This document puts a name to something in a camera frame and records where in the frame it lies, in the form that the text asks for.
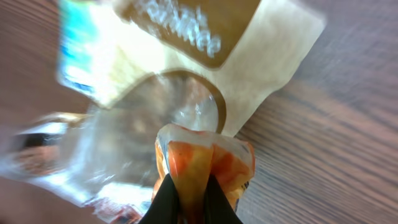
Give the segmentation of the teal wet wipes pack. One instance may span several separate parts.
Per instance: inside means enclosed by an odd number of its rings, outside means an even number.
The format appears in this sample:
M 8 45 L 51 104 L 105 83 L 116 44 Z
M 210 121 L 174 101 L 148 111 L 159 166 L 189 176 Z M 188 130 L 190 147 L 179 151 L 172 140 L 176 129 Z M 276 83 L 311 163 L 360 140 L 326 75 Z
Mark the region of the teal wet wipes pack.
M 60 43 L 57 78 L 65 87 L 88 97 L 95 94 L 93 84 L 94 46 L 99 37 L 91 10 L 97 1 L 60 0 Z

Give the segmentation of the beige brown snack bag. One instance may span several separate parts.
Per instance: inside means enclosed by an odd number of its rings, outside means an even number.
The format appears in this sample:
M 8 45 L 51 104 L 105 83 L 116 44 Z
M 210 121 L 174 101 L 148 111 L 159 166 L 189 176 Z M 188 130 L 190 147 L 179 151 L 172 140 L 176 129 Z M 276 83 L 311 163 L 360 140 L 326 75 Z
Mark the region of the beige brown snack bag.
M 106 223 L 147 213 L 161 128 L 236 139 L 325 28 L 293 1 L 97 2 L 92 107 L 21 128 L 1 155 L 1 176 L 91 207 Z

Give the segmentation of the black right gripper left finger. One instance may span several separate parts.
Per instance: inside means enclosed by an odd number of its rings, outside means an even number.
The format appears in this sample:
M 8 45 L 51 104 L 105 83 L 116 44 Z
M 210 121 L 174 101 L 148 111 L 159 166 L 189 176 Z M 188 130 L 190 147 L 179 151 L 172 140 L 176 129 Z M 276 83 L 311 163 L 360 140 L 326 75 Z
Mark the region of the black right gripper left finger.
M 171 176 L 167 174 L 139 224 L 177 224 L 179 211 L 178 192 Z

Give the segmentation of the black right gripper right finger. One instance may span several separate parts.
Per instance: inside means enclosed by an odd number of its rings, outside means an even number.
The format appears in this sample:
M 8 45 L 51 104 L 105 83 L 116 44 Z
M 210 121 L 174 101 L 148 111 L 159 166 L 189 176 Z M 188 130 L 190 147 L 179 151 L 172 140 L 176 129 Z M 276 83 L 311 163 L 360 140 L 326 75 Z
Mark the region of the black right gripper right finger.
M 206 186 L 204 217 L 205 224 L 243 224 L 213 175 L 209 176 Z

